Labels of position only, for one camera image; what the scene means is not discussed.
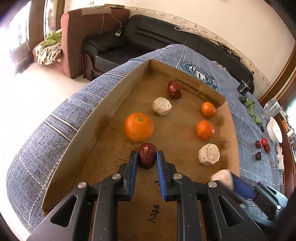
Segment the dark purple jujube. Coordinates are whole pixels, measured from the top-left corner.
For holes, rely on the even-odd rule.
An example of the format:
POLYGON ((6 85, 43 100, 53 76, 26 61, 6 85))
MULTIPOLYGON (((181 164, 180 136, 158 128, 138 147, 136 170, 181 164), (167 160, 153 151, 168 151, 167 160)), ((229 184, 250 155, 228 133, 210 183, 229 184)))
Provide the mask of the dark purple jujube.
POLYGON ((260 161, 261 158, 262 158, 262 153, 261 153, 261 152, 257 152, 257 153, 255 154, 255 159, 256 159, 257 161, 260 161))

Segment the large red jujube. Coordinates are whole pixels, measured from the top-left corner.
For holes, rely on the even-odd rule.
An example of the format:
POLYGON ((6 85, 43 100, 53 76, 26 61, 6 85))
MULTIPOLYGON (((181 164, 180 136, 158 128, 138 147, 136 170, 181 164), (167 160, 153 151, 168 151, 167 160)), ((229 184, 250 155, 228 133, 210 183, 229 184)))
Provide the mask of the large red jujube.
POLYGON ((271 150, 270 145, 269 144, 265 145, 264 150, 265 150, 266 153, 269 153, 270 150, 271 150))

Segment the red cherry tomato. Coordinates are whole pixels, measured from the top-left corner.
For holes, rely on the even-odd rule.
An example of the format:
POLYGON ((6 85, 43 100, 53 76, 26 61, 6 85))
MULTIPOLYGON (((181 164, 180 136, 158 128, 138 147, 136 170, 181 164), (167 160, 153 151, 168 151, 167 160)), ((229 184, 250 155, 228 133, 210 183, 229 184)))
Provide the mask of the red cherry tomato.
POLYGON ((261 139, 261 144, 262 144, 262 146, 267 146, 268 145, 268 139, 266 139, 266 138, 262 138, 261 139))

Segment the large white corn piece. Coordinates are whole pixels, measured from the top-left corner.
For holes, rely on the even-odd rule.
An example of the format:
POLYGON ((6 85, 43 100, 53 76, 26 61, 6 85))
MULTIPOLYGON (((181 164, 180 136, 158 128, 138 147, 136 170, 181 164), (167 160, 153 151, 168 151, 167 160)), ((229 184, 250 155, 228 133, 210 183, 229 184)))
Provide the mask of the large white corn piece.
POLYGON ((220 159, 220 151, 215 144, 208 143, 198 151, 198 160, 204 166, 217 163, 220 159))

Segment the orange tangerine near left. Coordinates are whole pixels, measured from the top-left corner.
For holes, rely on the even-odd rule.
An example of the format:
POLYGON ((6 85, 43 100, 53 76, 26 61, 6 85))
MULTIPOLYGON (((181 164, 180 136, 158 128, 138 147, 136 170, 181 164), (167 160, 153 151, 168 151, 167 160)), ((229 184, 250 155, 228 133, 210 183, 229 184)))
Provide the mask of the orange tangerine near left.
POLYGON ((143 142, 152 136, 154 124, 146 114, 133 113, 125 119, 123 130, 131 141, 143 142))

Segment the orange tangerine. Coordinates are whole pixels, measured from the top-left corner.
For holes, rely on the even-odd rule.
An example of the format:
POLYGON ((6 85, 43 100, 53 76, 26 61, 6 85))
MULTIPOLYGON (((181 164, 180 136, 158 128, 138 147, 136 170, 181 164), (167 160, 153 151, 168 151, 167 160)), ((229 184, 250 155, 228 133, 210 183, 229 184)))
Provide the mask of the orange tangerine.
POLYGON ((196 125, 196 133, 201 140, 207 140, 215 135, 215 130, 210 122, 201 120, 196 125))
POLYGON ((146 114, 133 113, 125 119, 123 130, 131 141, 143 142, 152 136, 154 124, 146 114))
POLYGON ((211 102, 204 102, 201 105, 201 113, 205 118, 212 118, 216 115, 216 108, 211 102))

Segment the orange tangerine middle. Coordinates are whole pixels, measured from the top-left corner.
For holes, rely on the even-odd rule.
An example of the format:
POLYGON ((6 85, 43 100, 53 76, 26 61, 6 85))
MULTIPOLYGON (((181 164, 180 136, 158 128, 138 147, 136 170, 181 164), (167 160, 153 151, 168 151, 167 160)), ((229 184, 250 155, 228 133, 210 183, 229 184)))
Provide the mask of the orange tangerine middle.
POLYGON ((196 125, 196 133, 201 140, 207 140, 215 135, 215 130, 210 122, 201 120, 196 125))

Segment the shallow cardboard tray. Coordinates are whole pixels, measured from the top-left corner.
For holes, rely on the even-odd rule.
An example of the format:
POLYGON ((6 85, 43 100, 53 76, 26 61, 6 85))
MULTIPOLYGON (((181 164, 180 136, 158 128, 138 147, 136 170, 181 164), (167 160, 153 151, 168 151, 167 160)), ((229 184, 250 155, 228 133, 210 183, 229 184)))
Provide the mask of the shallow cardboard tray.
POLYGON ((70 142, 33 240, 233 240, 219 170, 238 173, 224 96, 160 61, 117 84, 70 142))

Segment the white bowl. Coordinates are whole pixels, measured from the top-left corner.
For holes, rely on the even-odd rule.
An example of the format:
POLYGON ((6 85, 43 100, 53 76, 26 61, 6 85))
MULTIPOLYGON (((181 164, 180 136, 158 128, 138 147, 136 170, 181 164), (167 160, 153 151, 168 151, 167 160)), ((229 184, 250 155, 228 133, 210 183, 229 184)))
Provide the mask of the white bowl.
POLYGON ((282 143, 282 133, 280 126, 273 117, 270 117, 267 124, 267 132, 272 142, 282 143))

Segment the small white corn piece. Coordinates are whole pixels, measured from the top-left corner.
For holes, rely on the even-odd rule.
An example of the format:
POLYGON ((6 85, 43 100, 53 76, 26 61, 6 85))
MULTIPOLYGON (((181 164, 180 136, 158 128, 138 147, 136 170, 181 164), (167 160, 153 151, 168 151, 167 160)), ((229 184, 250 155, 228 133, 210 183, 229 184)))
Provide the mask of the small white corn piece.
POLYGON ((170 101, 164 97, 158 97, 152 103, 152 112, 158 116, 166 115, 170 112, 172 105, 170 101))

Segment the dark red jujube far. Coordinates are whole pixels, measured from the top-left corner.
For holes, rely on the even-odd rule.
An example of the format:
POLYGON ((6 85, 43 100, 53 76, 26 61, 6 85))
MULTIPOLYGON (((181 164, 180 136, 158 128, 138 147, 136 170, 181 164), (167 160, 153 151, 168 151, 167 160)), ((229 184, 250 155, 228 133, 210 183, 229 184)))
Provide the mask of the dark red jujube far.
POLYGON ((168 83, 167 91, 172 99, 180 99, 183 95, 183 88, 175 80, 168 83))

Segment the green leafy vegetable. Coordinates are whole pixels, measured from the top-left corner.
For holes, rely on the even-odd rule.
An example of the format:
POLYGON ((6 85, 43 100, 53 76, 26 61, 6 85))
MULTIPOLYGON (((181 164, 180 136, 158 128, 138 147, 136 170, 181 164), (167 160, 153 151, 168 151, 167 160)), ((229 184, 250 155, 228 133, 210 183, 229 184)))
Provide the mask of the green leafy vegetable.
POLYGON ((249 115, 252 117, 253 121, 258 126, 262 127, 263 126, 262 120, 254 112, 255 102, 253 100, 247 99, 246 102, 244 102, 244 105, 247 108, 247 111, 248 111, 249 115))

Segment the black sofa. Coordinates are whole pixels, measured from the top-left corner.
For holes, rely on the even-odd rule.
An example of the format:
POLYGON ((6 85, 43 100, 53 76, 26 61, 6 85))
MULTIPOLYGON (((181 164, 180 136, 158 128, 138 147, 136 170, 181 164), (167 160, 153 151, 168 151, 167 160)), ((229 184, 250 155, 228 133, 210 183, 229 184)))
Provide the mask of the black sofa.
POLYGON ((117 30, 86 37, 81 48, 83 76, 92 81, 132 58, 170 44, 183 44, 222 65, 238 82, 248 81, 250 93, 254 92, 253 74, 230 48, 144 15, 132 16, 117 30))

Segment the patterned cloth pile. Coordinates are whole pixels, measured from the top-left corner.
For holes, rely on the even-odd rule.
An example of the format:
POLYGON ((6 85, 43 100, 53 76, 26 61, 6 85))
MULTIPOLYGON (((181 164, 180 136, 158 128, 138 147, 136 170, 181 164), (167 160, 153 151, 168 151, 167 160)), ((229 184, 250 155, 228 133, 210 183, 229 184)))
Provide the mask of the patterned cloth pile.
POLYGON ((62 30, 49 32, 45 40, 32 50, 33 60, 41 65, 62 62, 62 30))

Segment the wooden glass door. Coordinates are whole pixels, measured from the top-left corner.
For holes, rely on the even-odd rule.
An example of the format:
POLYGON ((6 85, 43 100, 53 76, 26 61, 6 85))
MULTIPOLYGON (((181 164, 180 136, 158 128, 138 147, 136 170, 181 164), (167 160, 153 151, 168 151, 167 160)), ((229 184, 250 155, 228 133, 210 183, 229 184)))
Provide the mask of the wooden glass door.
POLYGON ((6 24, 13 73, 33 62, 33 49, 46 35, 60 28, 65 1, 22 1, 6 24))

